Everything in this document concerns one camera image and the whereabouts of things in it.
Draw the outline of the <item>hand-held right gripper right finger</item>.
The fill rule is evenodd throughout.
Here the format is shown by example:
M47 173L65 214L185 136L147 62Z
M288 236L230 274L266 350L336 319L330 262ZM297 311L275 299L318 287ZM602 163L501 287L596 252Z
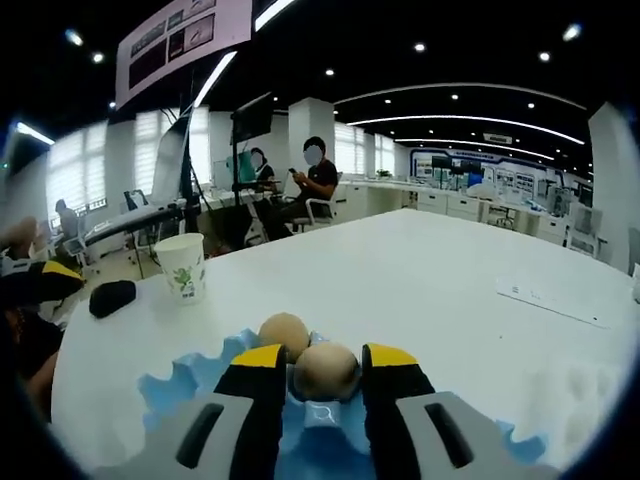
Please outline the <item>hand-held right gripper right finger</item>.
M557 479L507 449L495 421L451 392L437 392L399 348L362 347L365 433L379 479Z

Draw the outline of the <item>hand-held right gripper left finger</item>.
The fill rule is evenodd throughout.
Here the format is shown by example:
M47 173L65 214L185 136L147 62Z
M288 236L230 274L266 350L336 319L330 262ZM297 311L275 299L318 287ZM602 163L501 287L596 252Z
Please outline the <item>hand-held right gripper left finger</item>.
M236 356L215 390L180 405L126 462L94 479L273 479L283 434L287 352L281 344Z

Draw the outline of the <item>person's left hand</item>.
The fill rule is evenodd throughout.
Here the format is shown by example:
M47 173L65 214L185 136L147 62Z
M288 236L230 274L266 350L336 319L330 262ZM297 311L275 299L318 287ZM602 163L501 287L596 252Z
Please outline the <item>person's left hand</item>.
M12 260L29 259L32 253L43 251L47 243L47 235L33 216L24 217L1 233L1 253Z

